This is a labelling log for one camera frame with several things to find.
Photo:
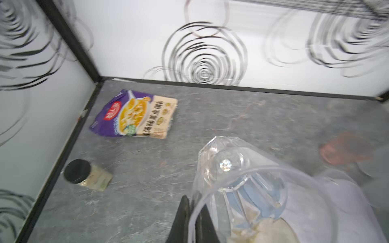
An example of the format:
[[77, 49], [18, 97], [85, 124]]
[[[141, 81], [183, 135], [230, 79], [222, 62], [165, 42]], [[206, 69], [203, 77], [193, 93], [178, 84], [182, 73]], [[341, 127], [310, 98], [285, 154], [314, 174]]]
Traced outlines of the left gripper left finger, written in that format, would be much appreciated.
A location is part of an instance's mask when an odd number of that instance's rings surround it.
[[170, 233], [166, 239], [166, 243], [187, 243], [189, 218], [189, 198], [184, 195], [181, 198]]

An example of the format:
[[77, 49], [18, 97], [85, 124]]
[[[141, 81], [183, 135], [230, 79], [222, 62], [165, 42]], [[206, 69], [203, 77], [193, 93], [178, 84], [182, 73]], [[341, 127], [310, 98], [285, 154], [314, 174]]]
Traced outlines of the clear glass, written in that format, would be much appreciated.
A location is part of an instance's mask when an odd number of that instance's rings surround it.
[[335, 243], [338, 218], [313, 177], [237, 137], [199, 152], [190, 243]]

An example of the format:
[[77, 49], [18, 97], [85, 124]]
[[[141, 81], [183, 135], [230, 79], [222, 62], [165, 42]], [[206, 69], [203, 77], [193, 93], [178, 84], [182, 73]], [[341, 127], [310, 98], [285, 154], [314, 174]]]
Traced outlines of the small dark-capped spice jar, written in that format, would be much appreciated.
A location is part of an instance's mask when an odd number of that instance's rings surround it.
[[113, 175], [88, 161], [76, 159], [65, 166], [63, 176], [69, 183], [92, 190], [105, 191]]

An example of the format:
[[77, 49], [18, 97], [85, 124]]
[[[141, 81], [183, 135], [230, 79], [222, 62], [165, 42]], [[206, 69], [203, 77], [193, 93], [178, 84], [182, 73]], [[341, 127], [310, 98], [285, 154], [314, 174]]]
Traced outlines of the lilac plastic tray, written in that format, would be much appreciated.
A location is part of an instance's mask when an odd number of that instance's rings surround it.
[[331, 200], [333, 212], [308, 186], [288, 183], [290, 195], [282, 218], [301, 243], [386, 243], [387, 239], [362, 190], [334, 169], [313, 176]]

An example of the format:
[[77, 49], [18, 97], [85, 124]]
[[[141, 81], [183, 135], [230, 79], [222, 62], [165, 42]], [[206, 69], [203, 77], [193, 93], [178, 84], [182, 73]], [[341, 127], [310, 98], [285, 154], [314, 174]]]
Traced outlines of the blue frosted cup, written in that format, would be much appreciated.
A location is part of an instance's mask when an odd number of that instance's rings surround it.
[[280, 218], [288, 200], [283, 178], [268, 172], [244, 175], [221, 191], [232, 229], [254, 228], [265, 218]]

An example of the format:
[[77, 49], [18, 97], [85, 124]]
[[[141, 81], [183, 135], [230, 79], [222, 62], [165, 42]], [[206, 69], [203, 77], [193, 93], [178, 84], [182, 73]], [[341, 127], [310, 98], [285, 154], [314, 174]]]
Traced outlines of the purple yellow food packet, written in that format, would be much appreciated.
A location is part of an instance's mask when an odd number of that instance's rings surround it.
[[121, 90], [96, 115], [90, 130], [104, 137], [165, 139], [178, 100]]

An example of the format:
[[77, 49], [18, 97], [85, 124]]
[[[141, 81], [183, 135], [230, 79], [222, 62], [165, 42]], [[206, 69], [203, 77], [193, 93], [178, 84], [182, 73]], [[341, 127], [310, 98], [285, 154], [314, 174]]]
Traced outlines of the pink transparent cup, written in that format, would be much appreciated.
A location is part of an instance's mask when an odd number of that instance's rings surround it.
[[373, 158], [373, 149], [367, 138], [344, 132], [331, 139], [319, 149], [320, 156], [330, 165], [340, 166], [368, 161]]

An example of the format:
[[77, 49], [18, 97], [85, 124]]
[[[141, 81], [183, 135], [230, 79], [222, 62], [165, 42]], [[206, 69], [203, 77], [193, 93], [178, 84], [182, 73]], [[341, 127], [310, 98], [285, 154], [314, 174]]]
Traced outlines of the yellow transparent cup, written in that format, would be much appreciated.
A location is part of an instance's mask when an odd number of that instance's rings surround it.
[[252, 236], [241, 233], [239, 238], [231, 238], [228, 243], [299, 243], [299, 239], [283, 218], [265, 218], [256, 225]]

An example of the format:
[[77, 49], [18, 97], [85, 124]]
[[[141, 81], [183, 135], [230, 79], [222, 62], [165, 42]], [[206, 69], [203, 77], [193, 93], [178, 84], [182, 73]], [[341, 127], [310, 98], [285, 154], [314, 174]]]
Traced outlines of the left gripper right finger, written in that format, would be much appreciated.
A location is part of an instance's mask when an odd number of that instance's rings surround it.
[[196, 219], [196, 243], [220, 243], [207, 205], [204, 205]]

